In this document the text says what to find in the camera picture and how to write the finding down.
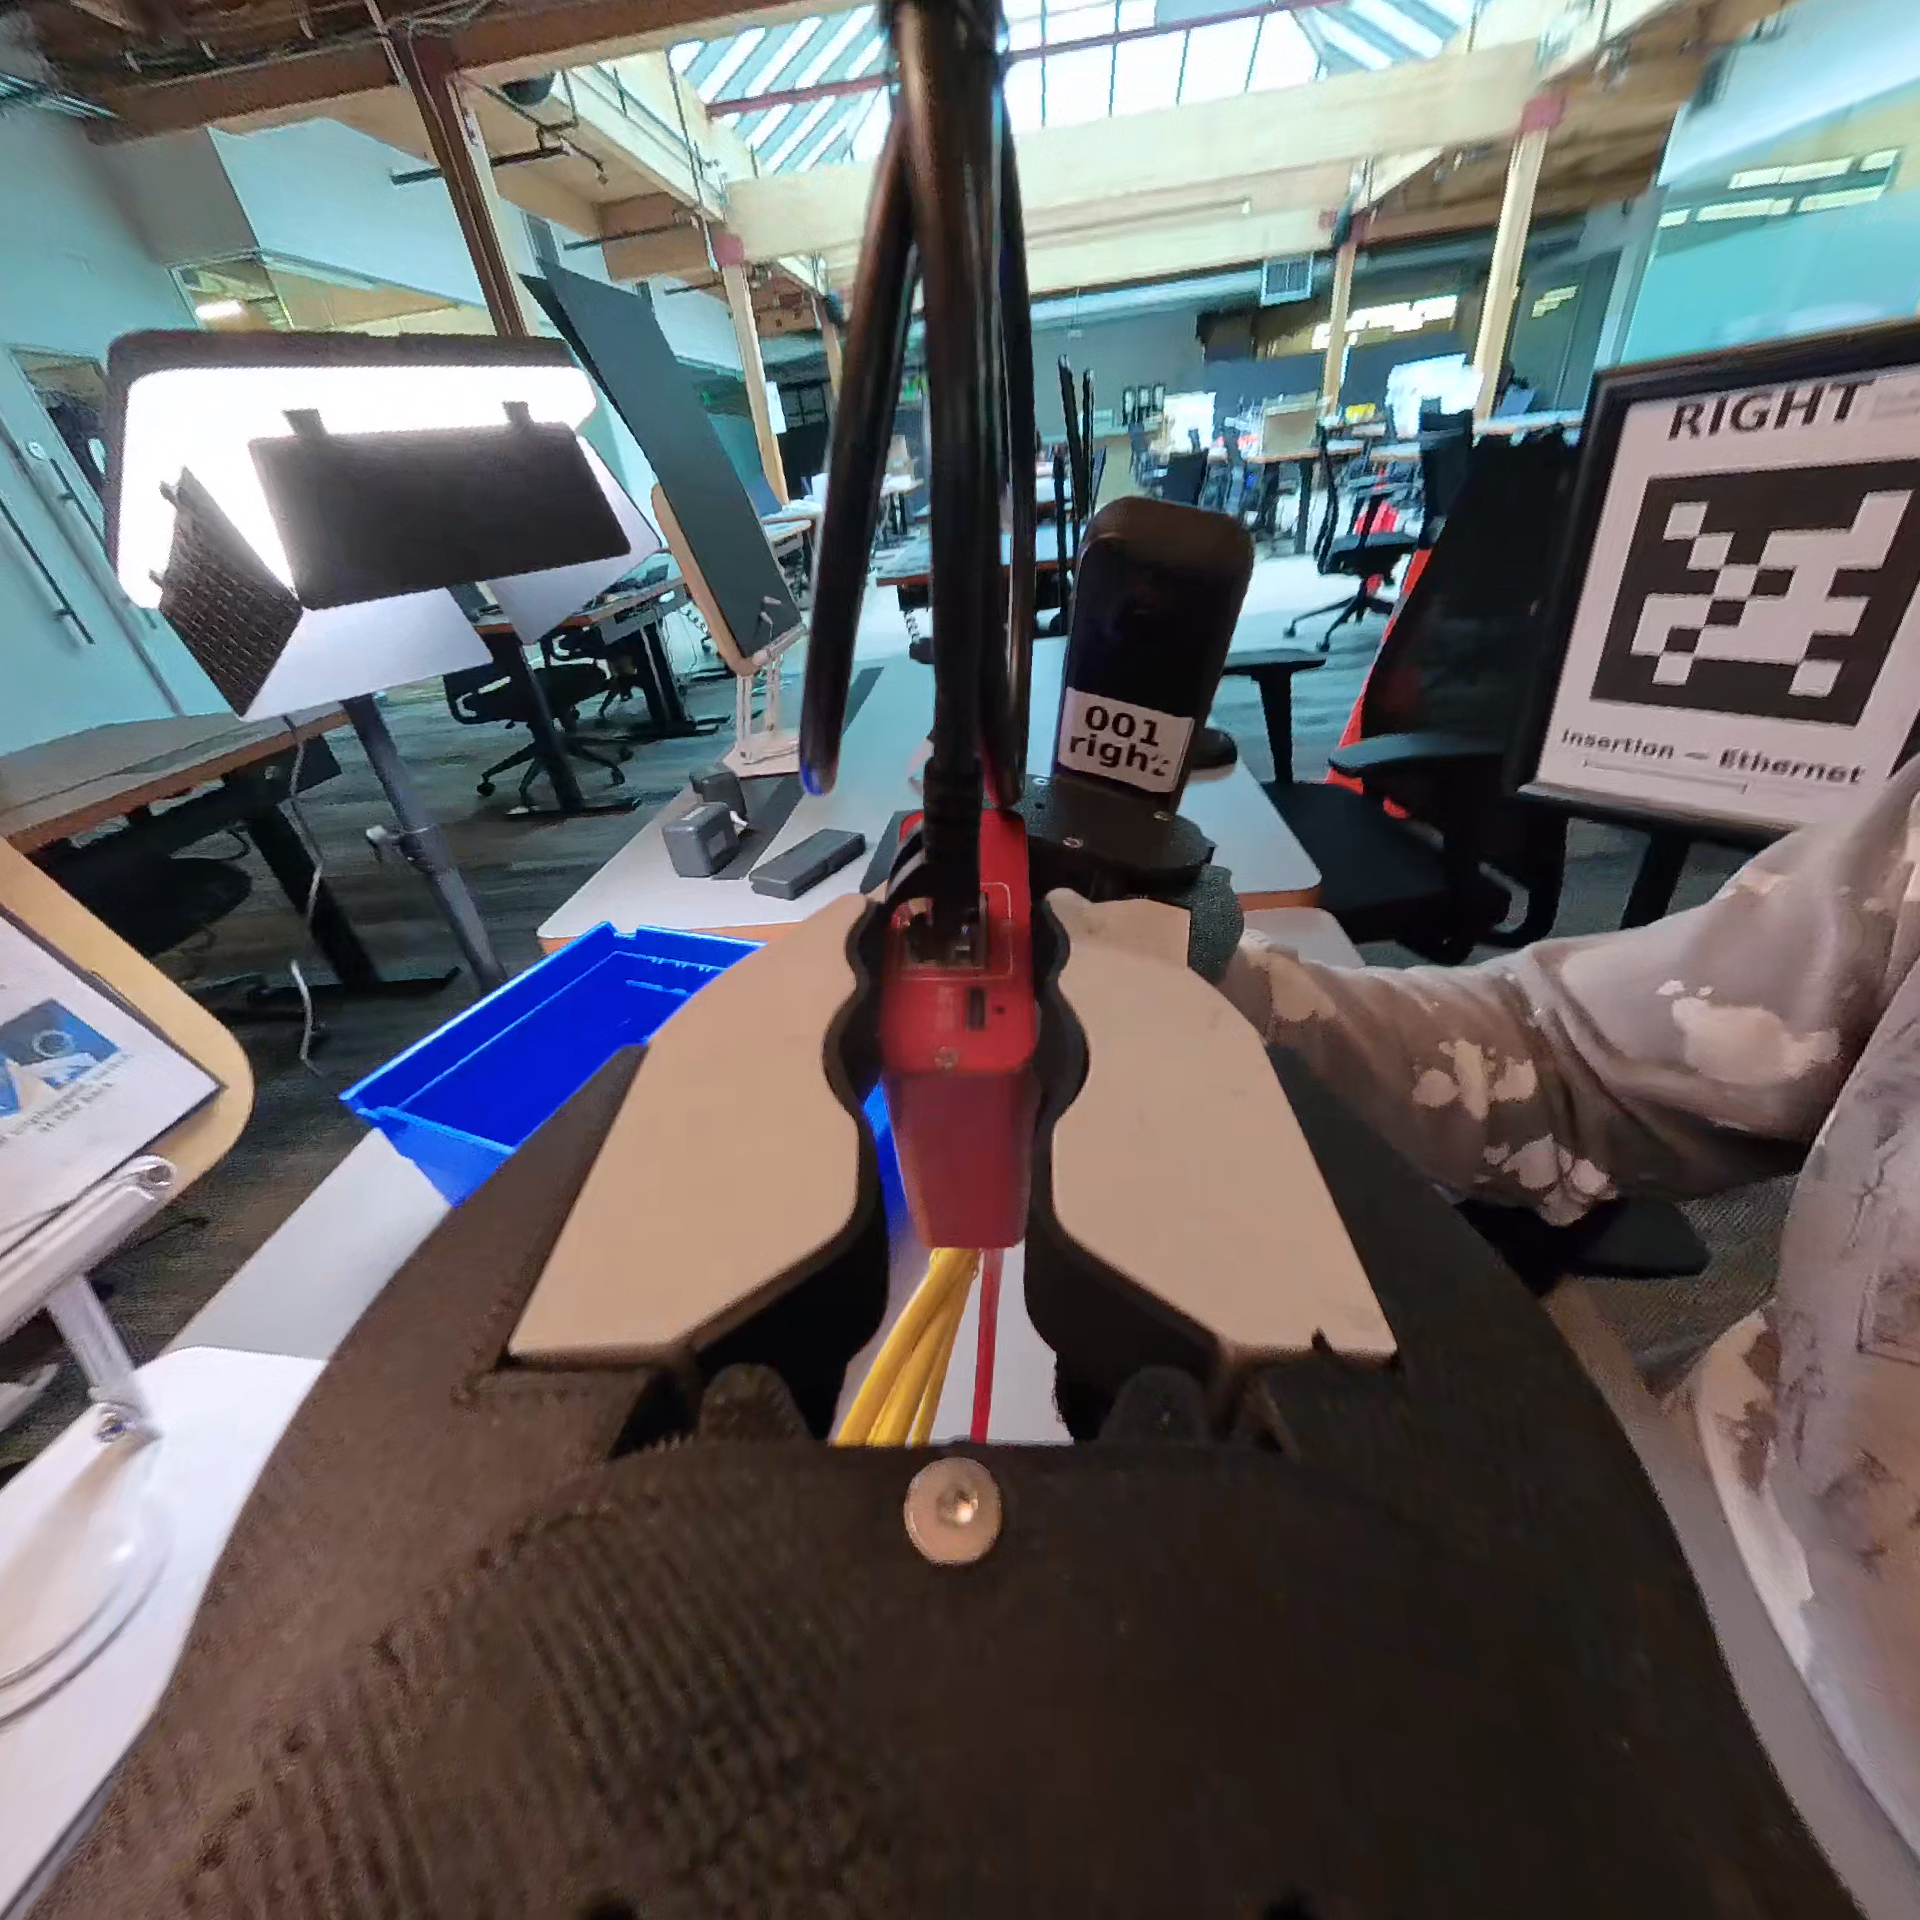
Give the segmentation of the instruction sheet board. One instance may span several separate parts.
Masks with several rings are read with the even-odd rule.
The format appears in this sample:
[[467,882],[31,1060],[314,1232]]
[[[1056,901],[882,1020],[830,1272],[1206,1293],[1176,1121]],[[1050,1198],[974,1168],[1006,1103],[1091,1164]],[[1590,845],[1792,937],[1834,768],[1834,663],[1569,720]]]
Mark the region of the instruction sheet board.
[[1,848],[3,1336],[47,1314],[97,1398],[133,1361],[93,1271],[233,1150],[248,1056],[58,882]]

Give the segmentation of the framed marker sign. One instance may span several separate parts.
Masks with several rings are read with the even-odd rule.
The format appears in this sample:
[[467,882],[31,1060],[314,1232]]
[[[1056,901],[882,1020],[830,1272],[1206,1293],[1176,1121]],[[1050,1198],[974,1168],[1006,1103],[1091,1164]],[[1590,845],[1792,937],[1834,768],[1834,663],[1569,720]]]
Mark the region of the framed marker sign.
[[1607,367],[1506,785],[1575,817],[1779,834],[1915,754],[1918,321]]

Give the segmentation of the black and orange office chair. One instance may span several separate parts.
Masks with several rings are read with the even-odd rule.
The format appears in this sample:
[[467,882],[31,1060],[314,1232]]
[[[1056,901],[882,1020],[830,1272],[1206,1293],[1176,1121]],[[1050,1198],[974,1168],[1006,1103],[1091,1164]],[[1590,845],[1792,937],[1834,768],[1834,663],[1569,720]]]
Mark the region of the black and orange office chair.
[[1567,816],[1517,796],[1506,759],[1544,654],[1544,597],[1576,448],[1560,428],[1490,437],[1407,578],[1328,776],[1271,806],[1318,870],[1318,905],[1354,943],[1457,965],[1542,938],[1567,876]]

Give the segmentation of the softbox light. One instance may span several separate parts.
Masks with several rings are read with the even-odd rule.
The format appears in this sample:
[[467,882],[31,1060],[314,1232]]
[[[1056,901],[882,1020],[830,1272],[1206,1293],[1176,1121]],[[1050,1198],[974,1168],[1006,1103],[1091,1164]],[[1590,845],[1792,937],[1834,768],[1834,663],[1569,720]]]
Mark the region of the softbox light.
[[106,353],[106,546],[248,721],[539,640],[661,542],[546,338],[138,329]]

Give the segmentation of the wooden desk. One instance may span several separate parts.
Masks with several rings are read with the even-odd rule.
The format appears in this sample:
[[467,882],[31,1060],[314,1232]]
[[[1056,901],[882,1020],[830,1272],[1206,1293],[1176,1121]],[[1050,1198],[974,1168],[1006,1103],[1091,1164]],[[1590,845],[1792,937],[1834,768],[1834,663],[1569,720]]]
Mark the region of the wooden desk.
[[312,751],[311,740],[344,725],[339,706],[267,721],[162,718],[3,754],[3,912],[47,919],[55,889],[104,916],[200,897],[238,905],[253,863],[301,908],[314,863],[285,805],[338,772],[331,748]]

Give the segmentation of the blue plastic bin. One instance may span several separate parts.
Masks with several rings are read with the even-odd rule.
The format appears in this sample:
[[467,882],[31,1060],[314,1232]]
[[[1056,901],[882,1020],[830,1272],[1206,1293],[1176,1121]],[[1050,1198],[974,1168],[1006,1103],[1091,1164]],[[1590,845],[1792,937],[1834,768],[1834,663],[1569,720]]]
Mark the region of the blue plastic bin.
[[602,922],[368,1072],[342,1103],[462,1204],[621,1048],[646,1046],[753,951],[711,932]]

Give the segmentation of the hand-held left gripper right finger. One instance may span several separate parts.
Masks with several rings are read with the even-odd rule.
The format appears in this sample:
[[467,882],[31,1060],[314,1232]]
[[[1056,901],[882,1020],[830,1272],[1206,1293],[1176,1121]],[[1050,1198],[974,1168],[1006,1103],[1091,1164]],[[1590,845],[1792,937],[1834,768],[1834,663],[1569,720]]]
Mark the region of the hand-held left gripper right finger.
[[1254,1025],[1186,961],[1186,914],[1058,889],[1056,988],[1086,1074],[1046,1141],[1069,1256],[1138,1306],[1122,1373],[1181,1336],[1206,1372],[1315,1346],[1360,1361],[1398,1342]]

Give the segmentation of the person's right forearm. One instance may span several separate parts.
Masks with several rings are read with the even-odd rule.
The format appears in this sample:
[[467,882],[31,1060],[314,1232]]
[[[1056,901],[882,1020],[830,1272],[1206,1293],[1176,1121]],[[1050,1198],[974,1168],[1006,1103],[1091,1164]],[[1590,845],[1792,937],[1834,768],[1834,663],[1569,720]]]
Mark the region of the person's right forearm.
[[1799,1166],[1859,1234],[1915,1214],[1915,765],[1712,901],[1474,966],[1248,934],[1221,992],[1425,1180],[1569,1223]]

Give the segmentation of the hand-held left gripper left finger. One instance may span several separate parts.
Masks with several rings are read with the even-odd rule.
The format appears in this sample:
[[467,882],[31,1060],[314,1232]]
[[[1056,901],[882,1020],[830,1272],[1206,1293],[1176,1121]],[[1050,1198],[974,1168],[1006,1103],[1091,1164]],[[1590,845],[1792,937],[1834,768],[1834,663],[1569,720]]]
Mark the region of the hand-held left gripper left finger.
[[888,1239],[861,1052],[874,903],[840,896],[698,988],[643,1045],[506,1352],[539,1366],[848,1369]]

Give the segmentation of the person's torso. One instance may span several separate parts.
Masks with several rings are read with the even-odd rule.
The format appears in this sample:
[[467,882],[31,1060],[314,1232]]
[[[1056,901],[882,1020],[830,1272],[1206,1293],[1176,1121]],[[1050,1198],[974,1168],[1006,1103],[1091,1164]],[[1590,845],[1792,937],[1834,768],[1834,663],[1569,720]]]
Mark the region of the person's torso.
[[1813,1133],[1767,1305],[1681,1406],[1760,1607],[1907,1853],[1918,1839],[1915,992]]

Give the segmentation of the red ethernet splitter box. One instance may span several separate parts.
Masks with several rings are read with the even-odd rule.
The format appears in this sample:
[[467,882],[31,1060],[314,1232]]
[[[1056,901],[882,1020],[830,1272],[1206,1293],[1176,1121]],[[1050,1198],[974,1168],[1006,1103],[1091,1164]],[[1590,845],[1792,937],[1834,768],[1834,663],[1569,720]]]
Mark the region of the red ethernet splitter box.
[[1023,820],[979,814],[977,890],[943,937],[930,897],[888,905],[880,1082],[907,1209],[930,1250],[1023,1237],[1040,1110],[1040,998]]

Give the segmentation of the white desk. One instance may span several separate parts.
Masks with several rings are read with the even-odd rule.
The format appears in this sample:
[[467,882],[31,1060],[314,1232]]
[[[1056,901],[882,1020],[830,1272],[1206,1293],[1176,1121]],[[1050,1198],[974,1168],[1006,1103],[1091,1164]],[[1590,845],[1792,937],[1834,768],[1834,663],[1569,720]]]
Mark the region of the white desk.
[[[842,829],[866,837],[861,858],[801,897],[763,896],[744,878],[678,876],[665,850],[665,825],[689,805],[689,796],[681,796],[546,916],[537,928],[541,948],[561,948],[602,922],[621,932],[661,926],[767,942],[826,901],[851,893],[894,814],[920,805],[915,780],[927,751],[930,708],[927,664],[894,655],[880,666],[874,686],[848,718],[831,792],[801,796],[771,838],[771,850],[784,852],[813,832]],[[1318,865],[1243,762],[1192,775],[1181,816],[1213,841],[1215,863],[1229,870],[1243,905],[1318,903]]]

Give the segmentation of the black power bank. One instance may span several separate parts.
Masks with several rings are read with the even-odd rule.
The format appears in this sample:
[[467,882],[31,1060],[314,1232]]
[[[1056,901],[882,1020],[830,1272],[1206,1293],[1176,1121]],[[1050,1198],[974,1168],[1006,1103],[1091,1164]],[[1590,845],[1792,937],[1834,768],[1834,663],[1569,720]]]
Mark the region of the black power bank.
[[749,887],[774,901],[798,901],[826,878],[859,861],[867,850],[863,832],[824,828],[807,834],[792,848],[771,852],[749,873]]

